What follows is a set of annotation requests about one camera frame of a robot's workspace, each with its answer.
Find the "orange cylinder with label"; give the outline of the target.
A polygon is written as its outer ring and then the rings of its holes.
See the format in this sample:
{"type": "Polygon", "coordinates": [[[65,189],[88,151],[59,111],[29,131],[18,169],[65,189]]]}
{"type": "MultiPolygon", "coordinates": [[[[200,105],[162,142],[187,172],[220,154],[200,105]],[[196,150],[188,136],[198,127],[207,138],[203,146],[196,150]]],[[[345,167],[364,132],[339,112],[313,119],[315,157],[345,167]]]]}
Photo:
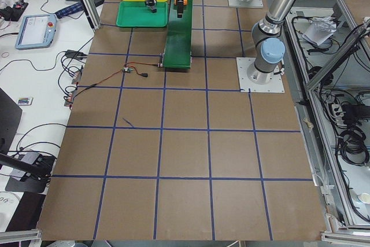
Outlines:
{"type": "Polygon", "coordinates": [[[174,5],[175,6],[178,6],[178,5],[187,6],[187,4],[188,4],[188,0],[174,0],[174,5]]]}

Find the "green plastic tray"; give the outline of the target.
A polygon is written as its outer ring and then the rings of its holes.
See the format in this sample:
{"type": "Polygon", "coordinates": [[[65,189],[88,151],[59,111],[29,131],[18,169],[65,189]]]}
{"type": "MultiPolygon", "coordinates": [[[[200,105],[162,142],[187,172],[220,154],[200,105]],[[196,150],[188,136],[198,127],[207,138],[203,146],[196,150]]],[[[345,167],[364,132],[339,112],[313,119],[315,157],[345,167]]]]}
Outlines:
{"type": "Polygon", "coordinates": [[[118,27],[144,28],[165,27],[168,23],[168,4],[157,3],[157,12],[153,13],[144,2],[123,1],[119,5],[116,19],[118,27]]]}

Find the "green conveyor belt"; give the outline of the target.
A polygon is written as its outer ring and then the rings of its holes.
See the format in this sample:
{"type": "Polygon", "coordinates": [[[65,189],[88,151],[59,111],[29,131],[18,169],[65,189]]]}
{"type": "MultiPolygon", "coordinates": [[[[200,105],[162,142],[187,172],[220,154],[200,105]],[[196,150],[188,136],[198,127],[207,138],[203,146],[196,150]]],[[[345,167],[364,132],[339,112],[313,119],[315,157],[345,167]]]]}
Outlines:
{"type": "Polygon", "coordinates": [[[175,0],[169,7],[169,21],[162,65],[165,68],[189,69],[191,67],[191,33],[193,0],[188,0],[182,18],[177,17],[175,0]]]}

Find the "small green circuit board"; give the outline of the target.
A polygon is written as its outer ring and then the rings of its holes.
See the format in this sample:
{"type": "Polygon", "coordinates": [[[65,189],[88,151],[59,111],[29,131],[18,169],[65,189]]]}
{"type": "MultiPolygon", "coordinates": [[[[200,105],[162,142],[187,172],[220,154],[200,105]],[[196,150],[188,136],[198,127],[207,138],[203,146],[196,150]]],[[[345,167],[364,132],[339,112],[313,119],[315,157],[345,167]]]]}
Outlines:
{"type": "Polygon", "coordinates": [[[132,68],[130,68],[130,67],[124,67],[124,68],[123,68],[123,72],[131,73],[132,71],[133,71],[133,69],[132,69],[132,68]]]}

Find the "blue checkered cloth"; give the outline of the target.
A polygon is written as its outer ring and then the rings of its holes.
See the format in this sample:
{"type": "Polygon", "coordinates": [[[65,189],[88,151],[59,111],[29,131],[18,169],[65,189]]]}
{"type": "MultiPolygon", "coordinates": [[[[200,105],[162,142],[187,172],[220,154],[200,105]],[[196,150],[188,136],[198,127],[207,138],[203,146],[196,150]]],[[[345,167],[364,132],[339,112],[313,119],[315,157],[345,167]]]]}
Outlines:
{"type": "Polygon", "coordinates": [[[69,5],[65,8],[62,8],[58,11],[55,12],[55,16],[58,18],[58,19],[61,19],[65,16],[69,16],[71,14],[74,14],[74,13],[77,13],[77,12],[81,12],[83,11],[83,4],[81,2],[76,2],[75,4],[73,5],[69,5]]]}

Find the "teach pendant near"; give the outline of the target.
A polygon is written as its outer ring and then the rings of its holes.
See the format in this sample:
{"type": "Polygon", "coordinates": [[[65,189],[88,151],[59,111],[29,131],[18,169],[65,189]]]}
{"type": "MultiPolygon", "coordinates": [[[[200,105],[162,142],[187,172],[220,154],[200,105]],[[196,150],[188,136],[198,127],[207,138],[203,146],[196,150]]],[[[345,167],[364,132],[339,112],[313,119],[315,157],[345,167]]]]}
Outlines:
{"type": "Polygon", "coordinates": [[[15,48],[18,50],[49,47],[56,32],[55,14],[25,16],[22,20],[15,48]]]}

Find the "black monitor stand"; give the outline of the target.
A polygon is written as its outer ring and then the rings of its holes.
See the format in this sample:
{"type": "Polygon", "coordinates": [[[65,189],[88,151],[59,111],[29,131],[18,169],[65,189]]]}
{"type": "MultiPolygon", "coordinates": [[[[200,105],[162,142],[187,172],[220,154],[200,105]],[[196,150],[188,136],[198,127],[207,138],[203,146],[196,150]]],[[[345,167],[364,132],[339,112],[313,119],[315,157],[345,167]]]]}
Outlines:
{"type": "Polygon", "coordinates": [[[56,158],[32,149],[11,150],[22,109],[1,90],[1,166],[12,169],[5,186],[12,192],[44,192],[56,158]]]}

